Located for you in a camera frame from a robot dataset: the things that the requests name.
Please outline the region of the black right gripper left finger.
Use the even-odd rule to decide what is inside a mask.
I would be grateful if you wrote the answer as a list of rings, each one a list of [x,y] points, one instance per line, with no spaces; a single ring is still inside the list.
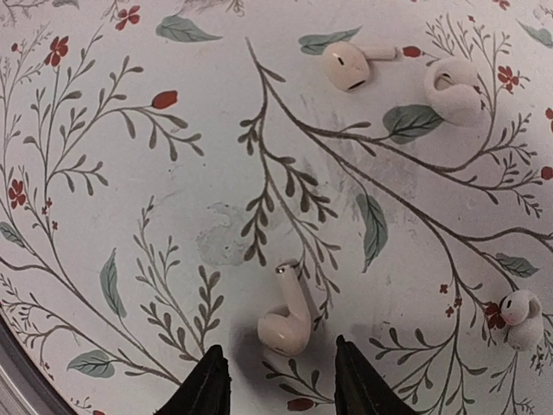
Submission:
[[[213,345],[155,415],[229,415],[231,377],[220,345]]]

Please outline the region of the white clip earbud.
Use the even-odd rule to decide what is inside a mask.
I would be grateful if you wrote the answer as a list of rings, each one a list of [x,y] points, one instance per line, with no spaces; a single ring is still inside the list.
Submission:
[[[507,326],[506,342],[517,351],[530,351],[543,338],[542,304],[530,290],[515,290],[499,303]]]
[[[429,106],[444,121],[474,127],[484,118],[477,67],[466,59],[449,57],[433,63],[423,87]]]

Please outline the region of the white stem earbud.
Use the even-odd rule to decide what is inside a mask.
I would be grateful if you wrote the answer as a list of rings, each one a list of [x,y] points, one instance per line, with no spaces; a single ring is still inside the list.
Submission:
[[[337,41],[325,47],[322,69],[327,79],[338,90],[350,93],[372,80],[372,61],[394,61],[396,47],[360,48],[349,41]]]
[[[289,260],[275,268],[283,295],[283,312],[269,311],[257,320],[257,338],[272,352],[295,357],[308,346],[314,331],[311,294],[299,277],[299,262]]]

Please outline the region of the white clip earbud far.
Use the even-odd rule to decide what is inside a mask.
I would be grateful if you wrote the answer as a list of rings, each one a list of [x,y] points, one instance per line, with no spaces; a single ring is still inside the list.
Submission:
[[[449,57],[433,63],[423,87],[429,106],[444,121],[474,127],[484,118],[477,67],[466,59]]]

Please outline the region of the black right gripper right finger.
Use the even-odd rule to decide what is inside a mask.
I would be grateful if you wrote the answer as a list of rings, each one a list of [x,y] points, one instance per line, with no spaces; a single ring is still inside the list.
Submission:
[[[414,415],[359,348],[336,338],[334,406],[337,415]]]

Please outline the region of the white clip earbud near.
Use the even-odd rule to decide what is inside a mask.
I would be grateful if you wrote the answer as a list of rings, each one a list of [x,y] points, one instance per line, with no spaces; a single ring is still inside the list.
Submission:
[[[542,304],[530,290],[515,290],[499,303],[507,326],[506,342],[517,351],[530,351],[543,338]]]

